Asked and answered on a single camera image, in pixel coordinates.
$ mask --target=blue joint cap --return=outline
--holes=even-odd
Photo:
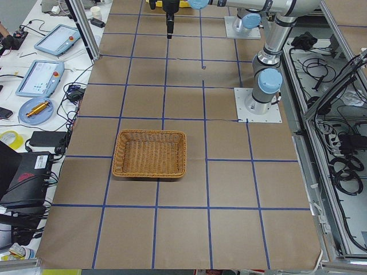
[[[257,82],[264,93],[271,95],[276,93],[282,86],[283,76],[276,69],[268,68],[260,72]]]
[[[193,9],[201,10],[208,5],[209,0],[188,0],[188,3]]]
[[[242,25],[246,29],[253,29],[261,23],[261,16],[258,13],[249,13],[242,18]]]

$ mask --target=blue round lid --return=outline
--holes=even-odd
[[[37,105],[45,101],[48,101],[49,104],[44,110],[42,110],[37,115],[27,117],[27,113],[29,113],[32,110],[32,108],[36,107]],[[23,106],[19,109],[18,117],[21,121],[23,121],[26,124],[38,125],[48,120],[52,116],[52,113],[53,113],[53,104],[51,102],[51,99],[47,97],[35,97],[31,100],[28,100],[25,104],[23,104]]]
[[[257,82],[260,89],[270,95],[280,89],[283,83],[283,76],[276,69],[268,68],[260,72]]]
[[[249,13],[242,18],[242,24],[246,29],[253,29],[260,25],[261,16],[258,13]]]
[[[208,5],[209,0],[188,0],[188,3],[193,9],[201,10]]]

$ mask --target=tape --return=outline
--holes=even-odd
[[[16,150],[23,144],[23,138],[16,131],[6,131],[0,135],[0,141]]]

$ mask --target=white mounting plate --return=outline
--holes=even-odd
[[[262,122],[262,123],[282,123],[279,107],[277,104],[271,105],[269,111],[263,115],[251,113],[245,107],[246,97],[252,93],[252,88],[235,88],[237,118],[239,122]]]
[[[235,16],[225,16],[225,31],[227,33],[228,38],[237,38],[237,39],[251,39],[251,40],[259,40],[261,39],[260,30],[258,27],[253,28],[252,30],[243,30],[242,32],[236,32],[233,29],[233,22],[235,21]]]

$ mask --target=blue plate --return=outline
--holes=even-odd
[[[33,115],[31,117],[27,117],[27,113],[29,113],[34,107],[41,104],[42,102],[48,101],[48,106],[42,110],[37,115]],[[23,106],[19,109],[19,119],[26,124],[29,125],[37,125],[48,120],[53,113],[53,104],[51,99],[47,97],[35,97],[31,100],[28,100]]]

